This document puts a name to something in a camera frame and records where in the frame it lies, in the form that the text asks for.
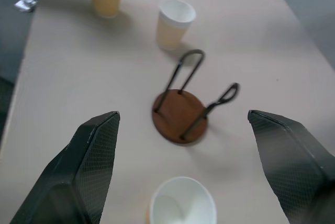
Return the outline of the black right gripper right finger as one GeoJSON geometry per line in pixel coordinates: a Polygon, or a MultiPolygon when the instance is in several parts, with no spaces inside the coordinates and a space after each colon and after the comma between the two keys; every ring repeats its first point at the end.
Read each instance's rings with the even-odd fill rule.
{"type": "Polygon", "coordinates": [[[248,112],[265,177],[290,224],[335,224],[335,156],[299,122],[248,112]]]}

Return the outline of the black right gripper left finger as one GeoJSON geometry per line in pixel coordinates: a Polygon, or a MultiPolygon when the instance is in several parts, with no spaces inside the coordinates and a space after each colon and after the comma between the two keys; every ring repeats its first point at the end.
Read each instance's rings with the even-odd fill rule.
{"type": "Polygon", "coordinates": [[[115,159],[120,113],[81,124],[43,170],[9,224],[100,224],[115,159]]]}

